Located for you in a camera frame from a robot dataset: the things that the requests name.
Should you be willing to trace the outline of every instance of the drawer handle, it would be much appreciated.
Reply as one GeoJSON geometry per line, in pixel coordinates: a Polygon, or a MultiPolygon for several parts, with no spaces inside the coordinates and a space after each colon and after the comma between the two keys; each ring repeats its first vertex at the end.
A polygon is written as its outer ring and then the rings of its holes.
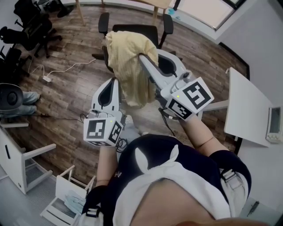
{"type": "Polygon", "coordinates": [[[7,145],[5,145],[5,148],[6,148],[6,152],[7,152],[8,159],[11,159],[7,145]]]}

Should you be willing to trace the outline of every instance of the yellow cloth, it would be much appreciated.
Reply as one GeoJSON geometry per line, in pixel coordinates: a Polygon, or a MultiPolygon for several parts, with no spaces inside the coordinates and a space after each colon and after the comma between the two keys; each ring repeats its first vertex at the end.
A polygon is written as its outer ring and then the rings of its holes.
{"type": "Polygon", "coordinates": [[[139,63],[138,55],[143,53],[158,65],[155,45],[144,35],[118,31],[106,35],[109,54],[108,64],[118,78],[127,104],[143,107],[154,100],[155,85],[151,83],[139,63]]]}

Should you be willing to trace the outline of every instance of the wooden floor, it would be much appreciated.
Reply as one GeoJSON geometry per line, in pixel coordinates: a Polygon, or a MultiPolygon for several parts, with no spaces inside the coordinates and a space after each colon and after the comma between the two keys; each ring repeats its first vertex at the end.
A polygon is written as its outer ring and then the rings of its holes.
{"type": "MultiPolygon", "coordinates": [[[[86,26],[82,26],[79,15],[74,10],[69,16],[57,18],[56,13],[50,14],[50,20],[62,41],[50,43],[51,57],[46,59],[44,52],[34,58],[30,72],[43,64],[45,75],[53,70],[65,70],[76,62],[89,62],[92,53],[101,53],[103,35],[98,33],[98,19],[102,12],[110,12],[109,27],[117,23],[150,24],[152,15],[126,9],[98,6],[83,6],[82,12],[86,26]]],[[[159,37],[163,33],[163,22],[157,20],[159,37]]],[[[174,34],[169,35],[163,50],[177,52],[183,58],[187,69],[201,76],[212,94],[215,102],[228,98],[229,77],[225,71],[234,67],[245,74],[246,68],[235,57],[222,47],[210,42],[197,33],[174,24],[174,34]]],[[[43,71],[38,68],[29,78],[24,78],[20,86],[25,91],[37,91],[41,99],[37,103],[38,113],[47,113],[57,118],[79,119],[81,113],[87,114],[91,107],[91,99],[98,87],[111,78],[111,74],[103,61],[95,61],[88,65],[76,65],[68,72],[53,73],[49,77],[51,83],[42,79],[43,71]]],[[[170,135],[157,107],[158,103],[147,104],[143,109],[133,110],[123,103],[122,108],[131,114],[136,126],[142,131],[170,135]]],[[[226,111],[204,113],[203,122],[213,134],[231,151],[235,149],[232,137],[227,136],[224,129],[226,111]]],[[[27,151],[55,143],[57,148],[43,154],[37,161],[54,174],[63,172],[71,165],[76,166],[75,178],[86,182],[96,174],[99,151],[83,141],[83,124],[72,120],[55,120],[53,118],[23,117],[16,121],[28,121],[29,128],[9,129],[15,140],[27,151]]],[[[168,124],[176,133],[177,138],[190,145],[182,128],[176,121],[168,120],[168,124]]]]}

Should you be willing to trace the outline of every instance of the black office chair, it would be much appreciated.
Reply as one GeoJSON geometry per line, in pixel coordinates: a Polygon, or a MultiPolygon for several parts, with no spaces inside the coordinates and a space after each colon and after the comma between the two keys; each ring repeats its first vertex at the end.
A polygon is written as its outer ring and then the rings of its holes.
{"type": "Polygon", "coordinates": [[[0,82],[18,84],[21,80],[21,75],[29,76],[30,74],[22,69],[23,65],[31,56],[21,58],[21,50],[10,48],[6,55],[3,53],[3,48],[0,50],[0,82]]]}
{"type": "MultiPolygon", "coordinates": [[[[150,39],[153,44],[156,46],[156,48],[161,49],[162,45],[166,39],[166,36],[168,34],[172,34],[174,27],[173,27],[173,21],[170,15],[163,14],[163,23],[164,23],[164,32],[161,37],[160,43],[158,43],[158,31],[156,26],[152,25],[142,25],[142,24],[115,24],[112,28],[114,32],[117,31],[130,31],[135,33],[140,33],[145,35],[148,39],[150,39]]],[[[109,13],[103,13],[100,15],[99,22],[98,22],[98,31],[99,33],[103,33],[104,36],[108,33],[108,24],[109,24],[109,13]]],[[[113,69],[109,67],[108,65],[108,51],[106,46],[102,46],[103,54],[92,54],[92,56],[98,60],[104,60],[106,67],[113,72],[113,69]]],[[[164,59],[159,58],[159,65],[166,66],[168,61],[164,62],[164,59]]]]}
{"type": "Polygon", "coordinates": [[[33,50],[39,43],[34,56],[38,57],[39,50],[44,47],[46,57],[49,58],[47,43],[53,40],[62,40],[62,36],[54,36],[55,29],[52,29],[52,23],[48,19],[48,14],[40,14],[40,8],[33,4],[32,0],[19,0],[15,4],[14,13],[17,14],[23,24],[16,20],[15,24],[20,25],[23,31],[16,31],[3,27],[0,30],[0,39],[7,44],[21,44],[27,51],[33,50]]]}

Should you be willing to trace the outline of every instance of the black t-shirt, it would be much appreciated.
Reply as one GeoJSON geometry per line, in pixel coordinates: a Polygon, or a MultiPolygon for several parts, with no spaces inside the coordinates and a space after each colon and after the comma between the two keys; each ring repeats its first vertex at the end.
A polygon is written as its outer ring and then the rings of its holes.
{"type": "Polygon", "coordinates": [[[222,150],[207,157],[194,148],[183,145],[176,138],[148,134],[137,138],[124,150],[118,168],[108,186],[96,187],[87,195],[83,213],[86,213],[89,208],[95,208],[100,203],[100,211],[104,214],[104,225],[113,225],[112,219],[117,199],[129,182],[144,174],[137,164],[135,149],[138,147],[146,156],[148,169],[151,169],[168,161],[176,144],[179,154],[175,162],[180,163],[185,170],[197,174],[219,190],[227,203],[228,199],[221,185],[222,176],[219,169],[232,169],[234,172],[243,175],[248,185],[248,193],[250,192],[251,176],[249,170],[233,152],[222,150]]]}

